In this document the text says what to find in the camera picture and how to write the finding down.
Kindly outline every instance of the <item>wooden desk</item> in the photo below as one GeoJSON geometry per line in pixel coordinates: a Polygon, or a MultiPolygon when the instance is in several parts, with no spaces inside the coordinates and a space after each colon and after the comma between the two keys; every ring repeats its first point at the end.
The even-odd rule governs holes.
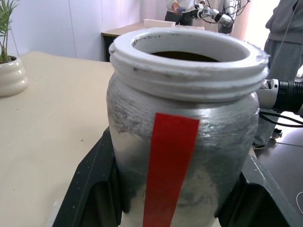
{"type": "MultiPolygon", "coordinates": [[[[187,28],[195,28],[195,29],[202,29],[204,30],[204,27],[195,27],[195,26],[182,26],[182,25],[176,25],[176,27],[187,27],[187,28]]],[[[140,29],[144,28],[144,22],[139,22],[133,25],[128,25],[125,27],[121,27],[121,28],[117,28],[114,30],[110,30],[107,32],[102,32],[102,36],[103,36],[103,42],[104,42],[104,57],[105,57],[105,61],[109,62],[109,46],[111,45],[111,43],[114,41],[114,39],[116,39],[118,36],[129,33],[129,32],[133,32],[133,31],[137,31],[140,29]]]]}

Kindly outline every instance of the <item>gray hoodie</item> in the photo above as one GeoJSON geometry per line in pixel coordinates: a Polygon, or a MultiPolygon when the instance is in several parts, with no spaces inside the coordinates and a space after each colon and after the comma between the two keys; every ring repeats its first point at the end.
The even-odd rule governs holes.
{"type": "Polygon", "coordinates": [[[294,16],[284,41],[303,44],[303,0],[280,0],[279,5],[274,9],[273,16],[266,24],[266,28],[270,30],[269,39],[283,40],[293,13],[294,16]]]}

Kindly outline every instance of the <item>dark liquid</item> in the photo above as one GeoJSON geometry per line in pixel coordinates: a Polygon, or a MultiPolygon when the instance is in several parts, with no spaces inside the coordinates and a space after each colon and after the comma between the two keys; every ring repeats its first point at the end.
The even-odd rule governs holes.
{"type": "Polygon", "coordinates": [[[209,58],[200,54],[181,52],[181,51],[165,51],[165,52],[156,52],[152,54],[164,58],[172,58],[172,59],[186,60],[186,61],[219,62],[213,58],[209,58]]]}

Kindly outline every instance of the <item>black holder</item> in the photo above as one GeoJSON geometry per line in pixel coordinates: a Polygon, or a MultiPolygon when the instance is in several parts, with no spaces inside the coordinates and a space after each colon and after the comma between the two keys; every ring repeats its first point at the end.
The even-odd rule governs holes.
{"type": "MultiPolygon", "coordinates": [[[[118,172],[107,128],[78,165],[53,227],[117,227],[121,217],[118,172]]],[[[218,218],[222,227],[303,226],[303,218],[273,177],[251,155],[218,218]]]]}

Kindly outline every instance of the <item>sneaker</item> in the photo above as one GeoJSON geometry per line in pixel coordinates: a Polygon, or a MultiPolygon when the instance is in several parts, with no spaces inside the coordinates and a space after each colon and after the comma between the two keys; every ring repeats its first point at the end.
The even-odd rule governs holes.
{"type": "Polygon", "coordinates": [[[253,142],[251,146],[254,150],[261,150],[265,147],[265,145],[258,145],[255,142],[253,142]]]}

